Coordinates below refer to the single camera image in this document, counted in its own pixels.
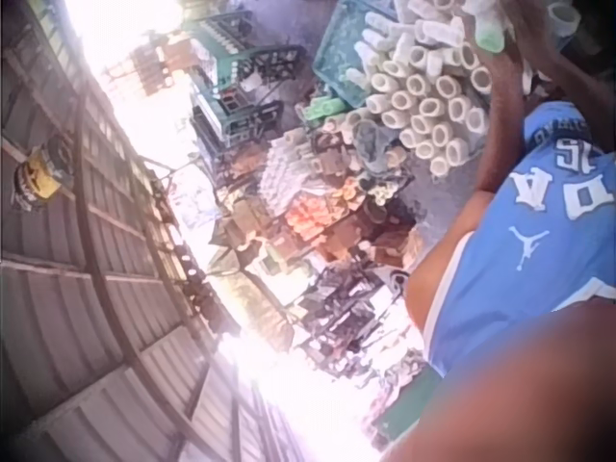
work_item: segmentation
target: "hanging merchandise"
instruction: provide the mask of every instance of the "hanging merchandise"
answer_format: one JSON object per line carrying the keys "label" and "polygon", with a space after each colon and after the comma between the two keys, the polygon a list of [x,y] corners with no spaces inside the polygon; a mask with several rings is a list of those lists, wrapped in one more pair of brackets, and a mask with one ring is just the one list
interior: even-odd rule
{"label": "hanging merchandise", "polygon": [[13,206],[25,212],[41,207],[61,187],[72,187],[69,147],[60,135],[32,149],[13,175]]}

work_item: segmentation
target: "shoulder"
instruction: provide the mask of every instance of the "shoulder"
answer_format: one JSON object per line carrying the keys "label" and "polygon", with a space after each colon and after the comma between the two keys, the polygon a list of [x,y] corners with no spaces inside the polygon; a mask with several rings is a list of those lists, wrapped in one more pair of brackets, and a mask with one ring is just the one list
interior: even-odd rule
{"label": "shoulder", "polygon": [[410,275],[406,291],[406,309],[422,332],[438,286],[458,243],[477,229],[493,198],[491,192],[475,192],[445,237],[434,246]]}

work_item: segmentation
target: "plastic crate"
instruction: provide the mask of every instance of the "plastic crate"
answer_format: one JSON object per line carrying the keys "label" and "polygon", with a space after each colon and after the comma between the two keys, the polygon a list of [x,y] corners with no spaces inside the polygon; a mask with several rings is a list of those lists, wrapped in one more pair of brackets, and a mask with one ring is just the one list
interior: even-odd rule
{"label": "plastic crate", "polygon": [[360,0],[339,0],[313,61],[315,74],[354,108],[362,107],[370,96],[369,91],[361,90],[345,76],[350,67],[363,71],[353,45],[362,39],[368,12],[382,13]]}

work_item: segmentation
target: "corrugated metal roof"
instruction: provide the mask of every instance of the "corrugated metal roof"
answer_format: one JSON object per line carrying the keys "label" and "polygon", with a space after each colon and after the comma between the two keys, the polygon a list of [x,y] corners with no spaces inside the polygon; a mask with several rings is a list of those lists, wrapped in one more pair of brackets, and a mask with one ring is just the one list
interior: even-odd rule
{"label": "corrugated metal roof", "polygon": [[[64,5],[2,7],[6,446],[45,462],[301,460],[175,284],[145,168],[84,72]],[[52,131],[72,141],[74,185],[17,212],[13,172]]]}

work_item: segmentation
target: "green object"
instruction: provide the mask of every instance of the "green object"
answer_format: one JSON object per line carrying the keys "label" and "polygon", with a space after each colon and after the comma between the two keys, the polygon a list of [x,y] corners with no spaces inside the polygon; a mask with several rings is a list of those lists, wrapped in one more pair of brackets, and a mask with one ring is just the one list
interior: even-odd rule
{"label": "green object", "polygon": [[400,391],[396,402],[374,421],[374,426],[389,441],[395,441],[417,423],[441,380],[441,376],[426,365],[419,375]]}

